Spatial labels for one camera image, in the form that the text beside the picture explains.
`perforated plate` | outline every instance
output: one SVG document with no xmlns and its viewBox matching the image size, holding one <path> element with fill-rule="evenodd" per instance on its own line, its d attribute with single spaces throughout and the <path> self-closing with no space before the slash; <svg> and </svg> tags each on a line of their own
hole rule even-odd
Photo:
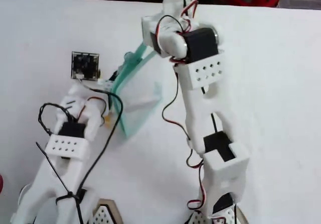
<svg viewBox="0 0 321 224">
<path fill-rule="evenodd" d="M 180 75 L 180 83 L 188 89 L 209 85 L 222 78 L 225 63 L 224 52 L 190 64 L 175 67 Z"/>
<path fill-rule="evenodd" d="M 88 147 L 88 141 L 83 138 L 51 135 L 46 147 L 46 153 L 48 155 L 84 160 L 89 157 Z"/>
<path fill-rule="evenodd" d="M 110 213 L 105 206 L 100 206 L 100 208 L 97 210 L 94 219 L 93 224 L 115 224 L 110 216 Z"/>
<path fill-rule="evenodd" d="M 226 218 L 226 224 L 234 224 L 234 211 L 230 208 L 226 211 L 220 213 L 217 215 L 217 217 L 225 217 Z M 192 214 L 192 217 L 188 224 L 223 224 L 223 220 L 212 220 L 207 219 L 201 212 L 194 211 Z M 237 224 L 245 224 L 246 222 L 240 222 L 237 218 Z"/>
<path fill-rule="evenodd" d="M 235 221 L 234 221 L 234 210 L 233 209 L 227 209 L 226 211 L 220 213 L 221 217 L 225 217 L 226 218 L 226 224 L 234 224 Z M 245 224 L 245 223 L 241 223 L 239 218 L 237 218 L 237 224 Z M 214 224 L 224 224 L 224 221 L 223 220 L 215 220 L 214 221 Z"/>
</svg>

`circuit board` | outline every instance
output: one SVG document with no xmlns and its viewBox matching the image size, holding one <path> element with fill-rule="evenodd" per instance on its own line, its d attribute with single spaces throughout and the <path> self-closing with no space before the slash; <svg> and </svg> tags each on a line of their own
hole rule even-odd
<svg viewBox="0 0 321 224">
<path fill-rule="evenodd" d="M 72 52 L 71 78 L 97 81 L 99 54 Z"/>
</svg>

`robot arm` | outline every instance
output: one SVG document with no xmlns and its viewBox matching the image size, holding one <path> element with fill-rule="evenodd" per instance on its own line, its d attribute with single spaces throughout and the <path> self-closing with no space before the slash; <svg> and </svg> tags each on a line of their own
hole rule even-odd
<svg viewBox="0 0 321 224">
<path fill-rule="evenodd" d="M 78 121 L 76 123 L 67 121 L 66 115 L 60 109 L 57 110 L 57 122 L 45 149 L 68 191 L 73 194 L 77 193 L 83 179 L 90 156 L 90 144 L 102 122 L 101 103 L 91 97 L 92 93 L 80 84 L 75 84 L 70 89 L 60 106 L 67 109 Z M 33 223 L 41 206 L 49 198 L 65 195 L 67 195 L 66 189 L 44 158 L 31 188 L 24 195 L 11 223 Z M 80 203 L 82 219 L 85 223 L 87 223 L 98 200 L 95 191 L 86 188 Z M 57 223 L 79 223 L 74 198 L 64 198 L 56 203 L 58 208 Z"/>
<path fill-rule="evenodd" d="M 213 218 L 240 201 L 249 155 L 242 143 L 233 142 L 230 133 L 224 132 L 227 129 L 217 129 L 215 123 L 215 118 L 221 116 L 215 94 L 216 84 L 223 77 L 226 64 L 224 51 L 220 49 L 220 31 L 211 24 L 194 19 L 196 0 L 186 2 L 188 5 L 185 6 L 184 0 L 164 0 L 161 13 L 142 18 L 143 41 L 161 57 L 171 57 L 175 62 L 174 71 L 179 77 L 186 108 L 187 143 L 204 160 L 205 195 L 201 191 L 202 205 L 195 209 L 199 208 L 208 218 Z M 73 193 L 79 188 L 89 157 L 90 142 L 101 124 L 97 103 L 87 101 L 91 93 L 81 85 L 72 87 L 61 106 L 82 125 L 70 126 L 59 110 L 56 126 L 45 149 Z M 12 223 L 32 223 L 48 198 L 63 195 L 66 195 L 66 190 L 44 159 Z M 86 223 L 97 202 L 95 192 L 87 189 L 80 204 Z M 57 223 L 79 223 L 74 199 L 62 199 L 57 202 L 57 207 Z"/>
<path fill-rule="evenodd" d="M 145 44 L 175 63 L 186 108 L 187 142 L 204 160 L 202 204 L 191 209 L 200 208 L 215 218 L 241 200 L 249 155 L 242 143 L 224 132 L 227 128 L 216 127 L 215 118 L 222 117 L 216 85 L 224 74 L 225 53 L 217 27 L 194 19 L 195 1 L 188 0 L 183 8 L 183 0 L 164 0 L 160 14 L 142 18 L 142 31 Z"/>
</svg>

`white table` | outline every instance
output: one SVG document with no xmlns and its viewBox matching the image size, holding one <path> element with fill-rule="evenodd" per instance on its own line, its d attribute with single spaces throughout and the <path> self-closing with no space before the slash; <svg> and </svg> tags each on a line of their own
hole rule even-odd
<svg viewBox="0 0 321 224">
<path fill-rule="evenodd" d="M 47 101 L 59 102 L 70 80 L 71 51 L 100 54 L 107 76 L 142 41 L 140 17 L 160 4 L 85 0 L 0 0 L 2 107 L 0 222 L 8 222 L 19 189 L 32 181 L 46 134 L 37 122 Z M 234 139 L 252 158 L 240 204 L 250 223 L 316 223 L 321 195 L 321 12 L 200 6 L 197 17 L 221 25 L 227 54 L 221 99 Z M 164 105 L 175 78 L 154 58 Z M 184 122 L 182 96 L 169 117 Z M 54 111 L 47 111 L 48 124 Z M 93 144 L 92 159 L 106 130 Z M 161 119 L 161 107 L 132 138 L 118 130 L 88 185 L 115 199 L 125 223 L 183 223 L 198 193 L 197 172 L 185 166 L 184 134 Z"/>
</svg>

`white bracket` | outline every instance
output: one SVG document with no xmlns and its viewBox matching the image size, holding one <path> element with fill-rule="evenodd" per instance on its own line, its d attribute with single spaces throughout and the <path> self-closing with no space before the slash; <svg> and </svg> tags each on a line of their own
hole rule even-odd
<svg viewBox="0 0 321 224">
<path fill-rule="evenodd" d="M 180 76 L 181 85 L 192 90 L 219 81 L 222 78 L 224 62 L 224 52 L 220 51 L 215 56 L 197 62 L 179 64 L 175 71 Z"/>
<path fill-rule="evenodd" d="M 234 203 L 238 203 L 244 192 L 249 154 L 241 143 L 229 144 L 229 148 L 235 158 L 226 162 L 217 150 L 203 155 L 203 185 L 207 200 L 201 211 L 207 216 L 212 214 L 213 206 L 221 196 L 230 193 Z"/>
<path fill-rule="evenodd" d="M 51 135 L 46 153 L 52 156 L 87 160 L 89 158 L 89 142 L 84 138 Z"/>
</svg>

